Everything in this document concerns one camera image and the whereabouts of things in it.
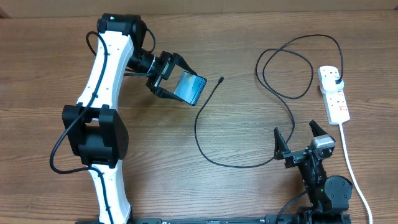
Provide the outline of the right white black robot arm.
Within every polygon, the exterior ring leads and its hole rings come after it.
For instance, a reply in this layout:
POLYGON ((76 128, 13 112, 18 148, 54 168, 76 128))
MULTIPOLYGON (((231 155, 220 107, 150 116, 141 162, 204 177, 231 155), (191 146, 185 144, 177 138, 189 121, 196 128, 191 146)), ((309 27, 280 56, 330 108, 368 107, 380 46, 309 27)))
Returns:
POLYGON ((299 169, 305 190, 286 203, 277 215, 266 215, 266 223, 350 223, 349 200, 353 192, 353 184, 340 175, 328 176, 323 167, 323 160, 332 156, 335 139, 312 120, 309 122, 313 139, 309 146, 301 151, 292 152, 281 132, 275 128, 275 151, 277 160, 284 160, 285 167, 299 169), (284 211, 292 203, 307 194, 309 207, 301 207, 295 214, 284 211))

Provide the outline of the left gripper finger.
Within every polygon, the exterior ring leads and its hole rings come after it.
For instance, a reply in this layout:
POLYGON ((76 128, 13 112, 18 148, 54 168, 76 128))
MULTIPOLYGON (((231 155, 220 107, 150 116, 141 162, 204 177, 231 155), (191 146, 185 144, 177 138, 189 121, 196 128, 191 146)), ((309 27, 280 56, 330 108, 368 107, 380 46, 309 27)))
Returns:
POLYGON ((197 72, 195 72, 192 68, 190 68, 185 59, 177 53, 173 53, 173 63, 178 65, 180 68, 184 69, 188 73, 191 73, 193 75, 197 74, 197 72))
POLYGON ((163 89, 161 87, 158 87, 155 90, 155 95, 158 96, 159 98, 168 98, 168 99, 173 99, 173 100, 177 100, 177 101, 183 101, 179 96, 175 95, 174 93, 163 89))

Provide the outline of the blue Samsung Galaxy smartphone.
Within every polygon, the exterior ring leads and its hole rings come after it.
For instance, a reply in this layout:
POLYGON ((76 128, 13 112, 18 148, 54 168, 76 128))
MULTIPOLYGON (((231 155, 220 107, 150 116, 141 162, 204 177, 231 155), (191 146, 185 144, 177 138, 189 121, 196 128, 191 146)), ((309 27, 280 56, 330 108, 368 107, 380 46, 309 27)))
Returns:
POLYGON ((189 105, 195 106, 206 83, 206 78, 183 72, 175 87, 174 95, 178 96, 189 105))

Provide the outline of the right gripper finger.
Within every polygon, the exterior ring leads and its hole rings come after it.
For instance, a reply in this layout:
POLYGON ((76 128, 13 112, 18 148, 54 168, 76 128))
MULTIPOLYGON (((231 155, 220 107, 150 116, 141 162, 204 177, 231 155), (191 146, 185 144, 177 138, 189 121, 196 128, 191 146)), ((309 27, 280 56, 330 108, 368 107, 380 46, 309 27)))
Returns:
POLYGON ((274 159, 277 160, 284 159, 285 154, 291 153, 291 150, 289 149, 286 141, 284 140, 278 128, 274 129, 274 139, 275 139, 274 159))
POLYGON ((309 122, 309 126, 312 130, 313 138, 314 139, 329 139, 334 141, 335 139, 330 136, 324 129, 322 129, 315 120, 311 120, 309 122))

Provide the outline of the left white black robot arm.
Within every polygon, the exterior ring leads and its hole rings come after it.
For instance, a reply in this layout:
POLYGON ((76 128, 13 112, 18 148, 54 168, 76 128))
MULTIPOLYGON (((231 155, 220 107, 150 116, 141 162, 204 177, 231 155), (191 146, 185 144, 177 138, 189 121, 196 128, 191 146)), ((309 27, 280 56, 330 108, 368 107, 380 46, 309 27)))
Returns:
POLYGON ((196 105, 207 80, 184 58, 163 51, 160 56, 143 49, 149 32, 138 15, 103 14, 94 35, 98 48, 83 93, 75 105, 66 105, 62 120, 75 156, 93 179, 100 215, 97 223, 132 223, 132 207, 123 180, 128 130, 118 113, 124 77, 146 77, 146 86, 159 98, 196 105))

